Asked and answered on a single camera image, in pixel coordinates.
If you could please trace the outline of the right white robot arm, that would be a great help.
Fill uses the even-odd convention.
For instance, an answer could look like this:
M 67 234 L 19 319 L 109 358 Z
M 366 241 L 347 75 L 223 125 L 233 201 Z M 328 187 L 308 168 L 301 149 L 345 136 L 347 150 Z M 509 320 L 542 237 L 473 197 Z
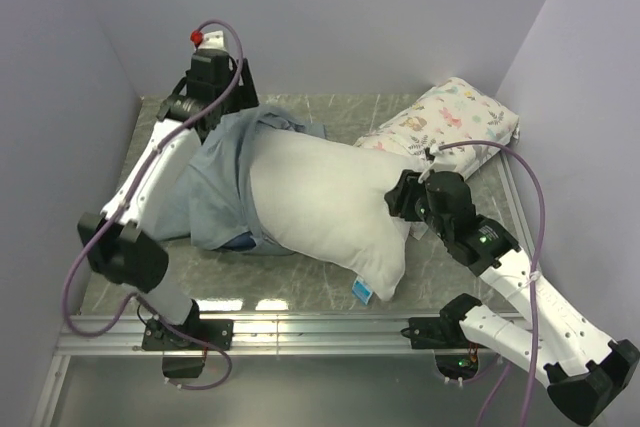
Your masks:
M 628 386 L 639 350 L 590 323 L 544 276 L 498 221 L 477 213 L 471 191 L 455 172 L 405 170 L 385 195 L 392 216 L 422 221 L 447 253 L 507 300 L 531 327 L 520 327 L 479 299 L 461 294 L 436 320 L 412 317 L 402 334 L 415 349 L 489 348 L 533 370 L 558 410 L 591 425 Z

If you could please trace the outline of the aluminium mounting rail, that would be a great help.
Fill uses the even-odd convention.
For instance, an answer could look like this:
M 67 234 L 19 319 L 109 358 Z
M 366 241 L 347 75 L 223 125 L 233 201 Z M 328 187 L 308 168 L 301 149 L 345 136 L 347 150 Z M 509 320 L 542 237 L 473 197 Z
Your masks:
M 410 313 L 333 312 L 204 313 L 206 320 L 233 321 L 231 356 L 328 356 L 414 354 L 401 330 Z M 106 334 L 83 338 L 63 328 L 54 349 L 66 356 L 159 356 L 142 349 L 143 325 L 136 316 L 124 316 Z

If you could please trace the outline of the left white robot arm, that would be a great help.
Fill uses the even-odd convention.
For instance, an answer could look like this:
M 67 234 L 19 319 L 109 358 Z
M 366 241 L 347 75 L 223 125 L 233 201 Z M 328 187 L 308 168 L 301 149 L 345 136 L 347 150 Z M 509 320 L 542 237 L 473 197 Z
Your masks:
M 197 48 L 160 104 L 151 137 L 124 184 L 99 213 L 83 214 L 77 225 L 79 257 L 168 323 L 166 337 L 179 349 L 195 346 L 202 326 L 193 300 L 169 279 L 167 252 L 150 234 L 170 190 L 221 118 L 257 104 L 244 58 Z

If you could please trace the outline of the blue pillowcase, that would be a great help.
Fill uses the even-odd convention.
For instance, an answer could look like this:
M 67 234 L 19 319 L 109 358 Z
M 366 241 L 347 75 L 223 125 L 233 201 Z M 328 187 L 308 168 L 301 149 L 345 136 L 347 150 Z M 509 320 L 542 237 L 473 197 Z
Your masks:
M 148 235 L 158 242 L 187 237 L 207 251 L 290 255 L 263 231 L 253 202 L 249 172 L 263 128 L 326 137 L 324 125 L 299 121 L 277 106 L 223 116 L 170 189 Z

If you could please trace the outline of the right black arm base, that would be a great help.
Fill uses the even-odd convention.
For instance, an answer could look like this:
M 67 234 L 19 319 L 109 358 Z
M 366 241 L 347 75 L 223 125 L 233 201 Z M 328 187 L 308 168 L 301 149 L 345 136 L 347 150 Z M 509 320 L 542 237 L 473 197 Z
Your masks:
M 479 381 L 501 360 L 497 354 L 480 357 L 480 345 L 466 339 L 459 327 L 440 317 L 411 317 L 400 330 L 412 350 L 429 350 L 434 354 L 436 371 L 445 383 L 464 386 Z

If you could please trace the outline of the floral patterned pillow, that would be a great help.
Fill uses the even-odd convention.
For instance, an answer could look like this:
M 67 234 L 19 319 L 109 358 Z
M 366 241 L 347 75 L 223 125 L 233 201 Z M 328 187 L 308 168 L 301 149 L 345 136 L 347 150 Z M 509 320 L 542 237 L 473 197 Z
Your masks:
M 436 145 L 482 140 L 507 145 L 519 133 L 519 116 L 494 98 L 457 77 L 434 86 L 410 107 L 370 133 L 359 148 L 406 157 L 406 169 L 453 171 L 469 178 L 499 152 L 496 147 L 470 145 L 447 149 L 427 158 Z

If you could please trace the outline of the white pillow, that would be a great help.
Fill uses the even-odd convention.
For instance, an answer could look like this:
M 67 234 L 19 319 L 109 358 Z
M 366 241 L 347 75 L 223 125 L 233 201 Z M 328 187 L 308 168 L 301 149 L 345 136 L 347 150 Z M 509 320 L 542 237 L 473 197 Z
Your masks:
M 265 127 L 249 181 L 262 230 L 280 246 L 353 271 L 382 301 L 405 274 L 410 225 L 384 199 L 416 157 Z

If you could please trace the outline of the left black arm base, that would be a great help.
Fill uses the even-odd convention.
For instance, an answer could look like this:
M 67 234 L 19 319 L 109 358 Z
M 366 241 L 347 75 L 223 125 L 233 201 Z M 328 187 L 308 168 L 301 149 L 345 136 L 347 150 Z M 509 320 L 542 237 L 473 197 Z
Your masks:
M 162 355 L 162 374 L 168 383 L 184 390 L 208 390 L 222 385 L 231 375 L 233 363 L 228 351 L 233 331 L 231 319 L 199 320 L 194 328 L 181 334 L 175 326 L 167 327 L 160 320 L 150 319 L 146 322 L 141 350 Z M 214 353 L 220 354 L 225 364 L 221 378 L 211 384 L 193 384 Z

